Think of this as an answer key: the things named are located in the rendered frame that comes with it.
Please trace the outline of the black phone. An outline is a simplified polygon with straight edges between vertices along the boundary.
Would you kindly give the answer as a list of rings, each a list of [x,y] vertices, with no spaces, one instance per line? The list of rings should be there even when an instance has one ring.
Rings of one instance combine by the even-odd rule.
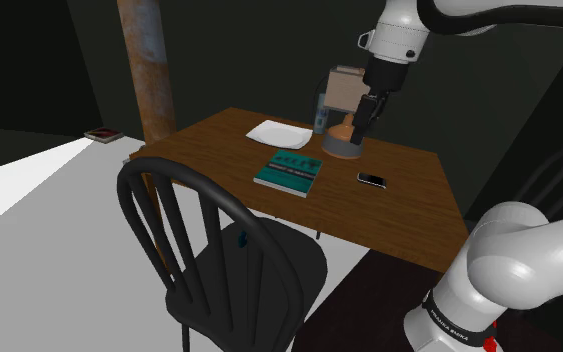
[[[357,174],[357,181],[381,189],[387,188],[387,181],[384,178],[363,172]]]

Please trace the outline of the orange and grey vase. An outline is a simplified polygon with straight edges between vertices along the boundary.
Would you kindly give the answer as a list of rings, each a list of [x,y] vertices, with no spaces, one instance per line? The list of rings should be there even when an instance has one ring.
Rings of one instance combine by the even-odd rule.
[[[363,144],[356,145],[350,142],[354,132],[353,119],[353,114],[346,114],[340,124],[334,125],[327,130],[321,145],[325,153],[346,160],[361,157]]]

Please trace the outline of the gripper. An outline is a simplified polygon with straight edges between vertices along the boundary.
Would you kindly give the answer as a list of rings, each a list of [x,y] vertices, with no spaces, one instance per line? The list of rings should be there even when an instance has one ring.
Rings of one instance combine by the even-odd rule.
[[[350,142],[360,145],[370,124],[375,110],[375,120],[378,120],[388,101],[391,92],[401,89],[409,70],[408,64],[394,63],[371,56],[365,67],[363,83],[370,88],[369,94],[361,97],[353,118],[353,133]]]

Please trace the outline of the white square plate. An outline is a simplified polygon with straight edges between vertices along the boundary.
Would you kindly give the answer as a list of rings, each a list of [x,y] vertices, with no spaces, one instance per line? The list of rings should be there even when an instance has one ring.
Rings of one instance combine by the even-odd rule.
[[[249,131],[246,137],[268,146],[298,150],[310,141],[312,133],[311,129],[265,120]]]

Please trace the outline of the blue bottle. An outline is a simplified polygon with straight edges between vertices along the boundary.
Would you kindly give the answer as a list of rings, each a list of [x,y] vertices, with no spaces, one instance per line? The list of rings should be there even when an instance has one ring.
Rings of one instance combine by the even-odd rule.
[[[320,93],[318,95],[318,100],[315,108],[314,115],[314,134],[324,134],[326,131],[327,120],[328,120],[328,109],[325,107],[326,94]]]

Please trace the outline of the rusty metal pillar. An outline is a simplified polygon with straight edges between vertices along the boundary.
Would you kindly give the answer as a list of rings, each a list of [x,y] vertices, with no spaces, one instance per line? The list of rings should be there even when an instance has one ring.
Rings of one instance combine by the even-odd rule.
[[[159,0],[117,0],[144,140],[176,132]]]

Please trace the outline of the brown wooden table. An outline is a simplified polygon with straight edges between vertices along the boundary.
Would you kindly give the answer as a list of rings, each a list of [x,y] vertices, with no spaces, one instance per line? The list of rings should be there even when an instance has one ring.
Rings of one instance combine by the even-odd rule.
[[[356,160],[326,154],[315,135],[300,154],[323,162],[306,198],[254,183],[276,148],[246,137],[267,115],[227,108],[135,152],[206,175],[245,206],[445,272],[469,236],[438,156],[367,138]],[[387,181],[381,189],[359,172]]]

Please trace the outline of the teal book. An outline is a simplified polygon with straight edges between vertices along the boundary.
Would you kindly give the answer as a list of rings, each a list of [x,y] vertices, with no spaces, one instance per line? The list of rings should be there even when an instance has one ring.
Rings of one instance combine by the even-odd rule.
[[[309,191],[323,162],[285,150],[278,150],[253,181],[302,198]]]

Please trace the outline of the tan box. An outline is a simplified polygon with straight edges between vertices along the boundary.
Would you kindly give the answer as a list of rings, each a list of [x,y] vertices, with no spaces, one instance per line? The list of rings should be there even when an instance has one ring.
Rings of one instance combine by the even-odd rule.
[[[365,70],[338,65],[328,76],[323,106],[326,109],[355,113],[361,97],[370,88],[363,83]]]

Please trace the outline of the red flat book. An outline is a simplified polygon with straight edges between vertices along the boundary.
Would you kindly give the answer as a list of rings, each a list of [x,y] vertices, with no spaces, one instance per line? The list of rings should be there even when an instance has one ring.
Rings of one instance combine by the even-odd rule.
[[[85,132],[84,136],[91,140],[107,144],[122,138],[124,134],[110,128],[101,127]]]

